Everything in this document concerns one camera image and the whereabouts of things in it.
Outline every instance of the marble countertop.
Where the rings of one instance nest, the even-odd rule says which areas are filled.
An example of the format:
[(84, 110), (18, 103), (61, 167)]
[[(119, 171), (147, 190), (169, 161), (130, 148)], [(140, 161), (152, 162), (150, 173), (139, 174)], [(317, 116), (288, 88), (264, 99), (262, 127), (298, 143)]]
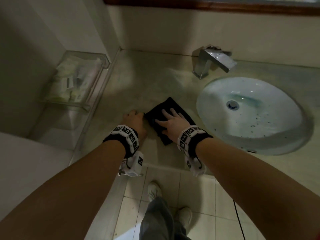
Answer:
[[(132, 109), (146, 113), (168, 97), (172, 97), (199, 127), (205, 128), (198, 116), (196, 101), (206, 84), (222, 76), (251, 77), (287, 92), (314, 120), (313, 136), (302, 148), (285, 155), (255, 156), (320, 195), (320, 69), (238, 61), (236, 69), (228, 74), (213, 68), (207, 77), (199, 80), (192, 73), (196, 61), (197, 57), (192, 56), (121, 51), (86, 133), (82, 151), (89, 152), (101, 144), (120, 123), (124, 113)], [(145, 126), (148, 137), (140, 149), (145, 165), (187, 170), (177, 146), (173, 143), (164, 146), (147, 121)]]

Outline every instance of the shoe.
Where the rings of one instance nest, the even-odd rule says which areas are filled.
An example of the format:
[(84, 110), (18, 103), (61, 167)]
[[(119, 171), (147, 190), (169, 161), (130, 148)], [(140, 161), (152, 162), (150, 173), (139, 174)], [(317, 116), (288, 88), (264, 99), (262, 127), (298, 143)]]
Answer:
[(161, 189), (160, 189), (159, 185), (157, 185), (156, 182), (151, 182), (148, 184), (149, 202), (153, 201), (157, 197), (162, 197)]
[(184, 207), (177, 211), (174, 219), (179, 221), (182, 226), (186, 229), (186, 235), (190, 231), (190, 223), (192, 219), (192, 211), (189, 207)]

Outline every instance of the black towel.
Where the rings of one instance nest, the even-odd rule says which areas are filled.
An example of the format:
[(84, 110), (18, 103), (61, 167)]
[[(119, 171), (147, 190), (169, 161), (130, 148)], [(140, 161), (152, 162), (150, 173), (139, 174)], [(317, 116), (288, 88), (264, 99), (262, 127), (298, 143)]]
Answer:
[(177, 113), (181, 113), (186, 120), (190, 123), (190, 125), (196, 125), (195, 122), (191, 119), (191, 117), (172, 99), (172, 97), (168, 97), (166, 101), (161, 104), (158, 104), (153, 109), (151, 109), (148, 113), (144, 115), (149, 124), (154, 128), (157, 132), (158, 137), (160, 137), (162, 143), (166, 146), (172, 143), (166, 135), (161, 132), (166, 128), (158, 125), (155, 120), (167, 121), (166, 117), (162, 114), (162, 110), (165, 109), (170, 115), (172, 115), (170, 108), (173, 108)]

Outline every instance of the faucet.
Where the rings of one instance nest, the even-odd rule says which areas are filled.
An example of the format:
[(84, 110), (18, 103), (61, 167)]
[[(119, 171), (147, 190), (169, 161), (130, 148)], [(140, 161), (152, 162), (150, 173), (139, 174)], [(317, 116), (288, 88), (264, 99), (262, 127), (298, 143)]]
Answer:
[(219, 47), (209, 45), (200, 50), (193, 74), (199, 79), (204, 78), (208, 75), (212, 62), (225, 72), (229, 72), (237, 64), (237, 62), (230, 58), (231, 55), (232, 53), (229, 51), (222, 51)]

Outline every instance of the sink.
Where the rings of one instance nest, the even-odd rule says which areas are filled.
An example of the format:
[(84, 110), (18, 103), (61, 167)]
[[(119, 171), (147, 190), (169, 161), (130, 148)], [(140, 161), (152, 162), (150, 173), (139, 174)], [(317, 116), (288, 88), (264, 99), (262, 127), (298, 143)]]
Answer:
[(215, 137), (239, 149), (281, 155), (302, 147), (313, 123), (281, 89), (261, 80), (228, 77), (207, 84), (197, 111)]

